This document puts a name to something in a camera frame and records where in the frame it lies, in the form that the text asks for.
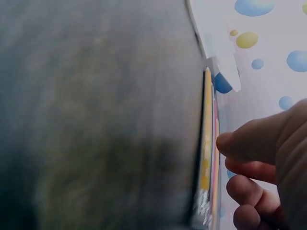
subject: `gray surface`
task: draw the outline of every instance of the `gray surface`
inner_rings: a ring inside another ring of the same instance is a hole
[[[2,0],[0,229],[184,227],[201,87],[183,0]]]

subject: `light blue dot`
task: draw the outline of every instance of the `light blue dot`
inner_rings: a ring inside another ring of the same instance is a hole
[[[233,173],[232,171],[229,171],[229,170],[227,169],[227,176],[228,176],[229,179],[230,179],[231,177],[235,176],[235,175],[236,175],[235,173]]]
[[[288,66],[296,72],[307,72],[307,51],[296,50],[287,58]]]
[[[273,0],[237,0],[235,10],[242,15],[256,17],[271,12],[274,6]]]
[[[224,204],[221,204],[220,218],[224,217],[225,215],[226,215],[226,208]]]
[[[283,110],[288,110],[292,107],[293,102],[292,102],[292,98],[289,96],[284,96],[279,100],[279,106],[281,107],[281,109]]]
[[[215,87],[216,90],[220,93],[228,93],[232,90],[231,85],[226,81],[224,76],[221,73],[218,73],[215,78]]]
[[[264,65],[264,62],[262,59],[255,59],[253,60],[253,62],[251,63],[251,66],[253,69],[261,69]]]

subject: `polka dot wallpaper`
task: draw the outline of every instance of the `polka dot wallpaper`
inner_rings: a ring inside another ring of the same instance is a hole
[[[242,89],[234,92],[215,73],[221,133],[249,120],[288,110],[307,97],[307,0],[217,0],[223,6],[233,42]],[[220,229],[235,230],[238,204],[226,184],[235,174],[221,159],[222,203]],[[277,194],[276,186],[258,182]]]

